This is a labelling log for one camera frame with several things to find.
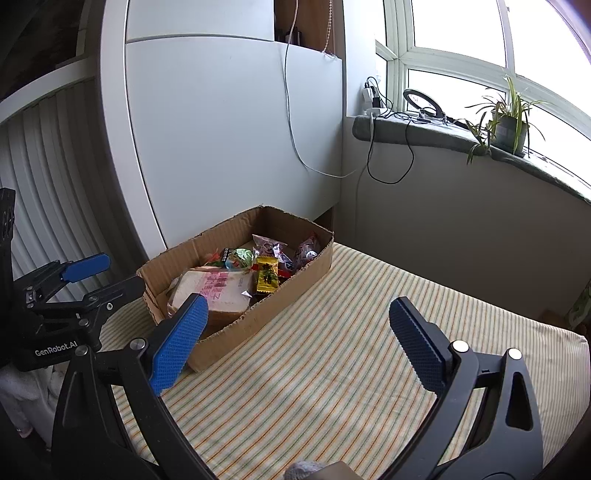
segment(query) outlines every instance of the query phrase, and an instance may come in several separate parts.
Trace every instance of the plant pot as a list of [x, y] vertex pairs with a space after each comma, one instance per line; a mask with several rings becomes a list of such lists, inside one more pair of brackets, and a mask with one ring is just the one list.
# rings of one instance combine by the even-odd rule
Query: plant pot
[[500, 123], [496, 126], [495, 138], [492, 141], [494, 147], [500, 148], [512, 155], [523, 157], [523, 145], [525, 144], [525, 137], [527, 135], [527, 124], [521, 122], [521, 132], [519, 133], [519, 141], [517, 142], [517, 149], [513, 153], [515, 145], [515, 131], [517, 130], [517, 119], [511, 116], [504, 116]]

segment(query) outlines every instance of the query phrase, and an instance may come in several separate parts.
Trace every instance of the potted plant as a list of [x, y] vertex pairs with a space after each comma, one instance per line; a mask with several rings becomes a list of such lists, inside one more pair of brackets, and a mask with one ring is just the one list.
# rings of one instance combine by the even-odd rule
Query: potted plant
[[[509, 86], [508, 102], [501, 94], [499, 94], [498, 99], [491, 95], [485, 95], [482, 97], [485, 100], [484, 102], [467, 107], [480, 107], [476, 113], [482, 112], [477, 125], [465, 120], [470, 132], [478, 140], [478, 143], [468, 153], [468, 163], [472, 162], [478, 149], [480, 150], [479, 155], [490, 153], [491, 145], [513, 155], [523, 157], [523, 146], [526, 138], [528, 148], [530, 144], [530, 126], [540, 132], [535, 125], [530, 123], [529, 114], [532, 106], [545, 102], [541, 100], [532, 102], [524, 100], [521, 94], [515, 91], [511, 77], [505, 76], [505, 80]], [[487, 114], [491, 115], [491, 119], [483, 125]]]

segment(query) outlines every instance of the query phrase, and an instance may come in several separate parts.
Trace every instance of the cardboard box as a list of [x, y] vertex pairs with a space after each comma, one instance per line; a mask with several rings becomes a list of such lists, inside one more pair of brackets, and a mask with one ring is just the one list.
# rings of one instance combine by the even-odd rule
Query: cardboard box
[[[240, 318], [210, 318], [202, 339], [191, 352], [188, 365], [203, 371], [261, 330], [279, 312], [301, 297], [322, 278], [332, 263], [334, 237], [313, 222], [274, 207], [259, 206], [239, 213], [200, 235], [167, 250], [138, 270], [146, 283], [144, 301], [152, 318], [160, 323], [166, 317], [166, 290], [185, 270], [202, 265], [207, 254], [222, 248], [238, 248], [252, 240], [252, 234], [285, 242], [292, 249], [314, 232], [321, 252], [279, 289], [249, 308]], [[220, 331], [219, 325], [227, 325]]]

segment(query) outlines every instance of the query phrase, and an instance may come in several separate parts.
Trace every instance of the wooden shelf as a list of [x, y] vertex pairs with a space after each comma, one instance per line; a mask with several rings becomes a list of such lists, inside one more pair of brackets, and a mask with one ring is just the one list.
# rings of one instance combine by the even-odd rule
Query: wooden shelf
[[[283, 35], [289, 33], [296, 9], [296, 0], [275, 1], [275, 30]], [[326, 27], [329, 20], [329, 0], [299, 0], [295, 26], [303, 36], [303, 47], [322, 51], [326, 43]], [[326, 49], [334, 53], [333, 32], [330, 32], [329, 46]]]

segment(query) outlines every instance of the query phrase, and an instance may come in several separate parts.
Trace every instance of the yellow candy packet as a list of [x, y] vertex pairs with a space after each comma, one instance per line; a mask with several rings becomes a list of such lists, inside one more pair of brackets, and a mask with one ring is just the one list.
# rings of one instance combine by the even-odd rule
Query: yellow candy packet
[[276, 257], [258, 257], [258, 280], [256, 291], [273, 293], [279, 288], [279, 259]]

